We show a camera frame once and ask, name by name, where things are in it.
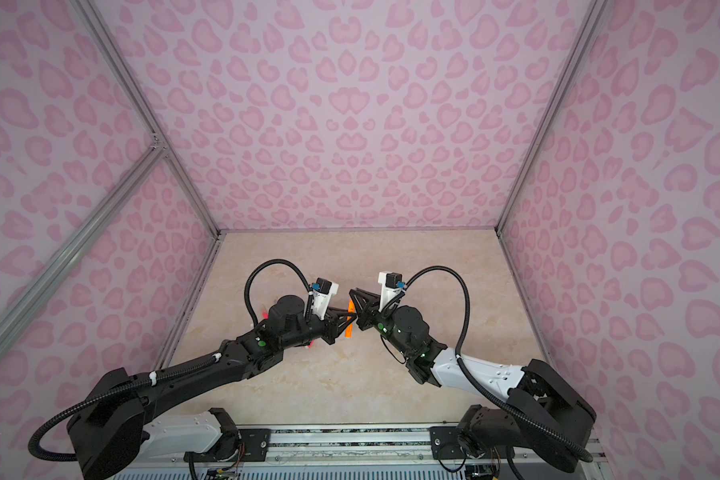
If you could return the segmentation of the orange pen group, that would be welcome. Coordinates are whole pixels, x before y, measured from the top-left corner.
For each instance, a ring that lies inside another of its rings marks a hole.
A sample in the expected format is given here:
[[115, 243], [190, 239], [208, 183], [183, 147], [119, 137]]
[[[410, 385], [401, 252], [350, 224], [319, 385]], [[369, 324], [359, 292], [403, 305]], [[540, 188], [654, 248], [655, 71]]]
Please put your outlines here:
[[348, 317], [348, 324], [346, 326], [346, 329], [344, 330], [344, 337], [346, 339], [350, 339], [353, 334], [353, 325], [356, 319], [355, 304], [352, 300], [349, 300], [347, 310], [350, 313], [350, 316]]

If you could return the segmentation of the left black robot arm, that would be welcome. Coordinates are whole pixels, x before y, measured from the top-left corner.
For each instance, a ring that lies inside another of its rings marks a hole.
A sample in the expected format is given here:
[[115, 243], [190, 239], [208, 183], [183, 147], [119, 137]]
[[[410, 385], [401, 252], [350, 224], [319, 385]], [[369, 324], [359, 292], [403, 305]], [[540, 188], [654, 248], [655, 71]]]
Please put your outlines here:
[[216, 351], [160, 369], [105, 374], [66, 429], [85, 479], [107, 479], [125, 469], [146, 440], [143, 428], [177, 405], [220, 386], [260, 375], [280, 363], [288, 348], [318, 339], [333, 344], [356, 315], [328, 308], [324, 317], [306, 311], [295, 295], [281, 297], [268, 318]]

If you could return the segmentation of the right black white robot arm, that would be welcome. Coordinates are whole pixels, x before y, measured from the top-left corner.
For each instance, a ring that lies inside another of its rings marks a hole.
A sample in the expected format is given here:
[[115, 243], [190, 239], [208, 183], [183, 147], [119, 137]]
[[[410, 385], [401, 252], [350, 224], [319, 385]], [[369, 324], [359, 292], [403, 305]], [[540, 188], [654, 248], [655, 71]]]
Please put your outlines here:
[[589, 403], [546, 362], [525, 366], [469, 357], [435, 340], [421, 312], [396, 302], [394, 293], [363, 289], [349, 293], [362, 330], [374, 329], [400, 355], [419, 384], [454, 388], [488, 400], [470, 406], [437, 454], [511, 459], [517, 448], [532, 450], [550, 466], [572, 473], [594, 456], [587, 449], [597, 415]]

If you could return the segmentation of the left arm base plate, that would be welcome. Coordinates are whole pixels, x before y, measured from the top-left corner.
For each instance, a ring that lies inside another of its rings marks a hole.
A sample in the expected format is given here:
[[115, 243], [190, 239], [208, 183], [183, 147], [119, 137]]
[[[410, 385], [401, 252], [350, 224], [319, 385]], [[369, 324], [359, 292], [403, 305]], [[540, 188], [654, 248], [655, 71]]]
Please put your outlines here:
[[186, 463], [212, 462], [263, 462], [269, 449], [272, 431], [252, 428], [230, 430], [221, 433], [221, 437], [205, 452], [186, 452]]

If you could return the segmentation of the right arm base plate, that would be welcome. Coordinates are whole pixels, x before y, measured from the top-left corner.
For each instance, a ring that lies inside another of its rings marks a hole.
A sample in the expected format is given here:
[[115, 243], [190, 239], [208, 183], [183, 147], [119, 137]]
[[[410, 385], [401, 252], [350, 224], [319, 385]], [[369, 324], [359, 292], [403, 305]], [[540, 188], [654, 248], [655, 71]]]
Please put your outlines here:
[[462, 461], [468, 458], [460, 443], [461, 430], [454, 425], [428, 428], [432, 457], [436, 461]]

